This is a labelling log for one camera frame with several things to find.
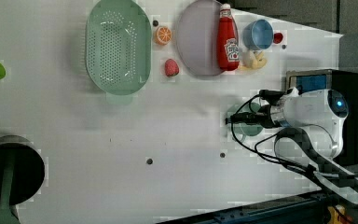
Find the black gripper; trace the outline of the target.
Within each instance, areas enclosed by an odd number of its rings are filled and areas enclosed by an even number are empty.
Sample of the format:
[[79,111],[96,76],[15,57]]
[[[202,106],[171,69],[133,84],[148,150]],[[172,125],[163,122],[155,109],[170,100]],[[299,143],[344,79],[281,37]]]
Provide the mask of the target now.
[[[257,123],[266,129],[271,129],[274,127],[274,122],[272,121],[270,115],[270,105],[252,105],[251,111],[255,113]],[[248,123],[251,121],[253,115],[251,113],[238,113],[233,114],[230,117],[226,118],[226,124],[229,123]]]

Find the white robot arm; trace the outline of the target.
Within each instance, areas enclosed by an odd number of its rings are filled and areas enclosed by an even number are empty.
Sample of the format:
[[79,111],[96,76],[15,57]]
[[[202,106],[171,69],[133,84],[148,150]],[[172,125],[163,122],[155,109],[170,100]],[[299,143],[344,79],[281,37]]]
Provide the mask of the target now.
[[238,108],[225,118],[225,124],[259,125],[277,129],[272,135],[274,153],[256,147],[251,152],[265,161],[305,176],[327,193],[358,205],[358,179],[334,162],[344,145],[343,126],[348,104],[338,91],[322,89],[301,93],[261,90],[257,97],[266,103],[257,110]]

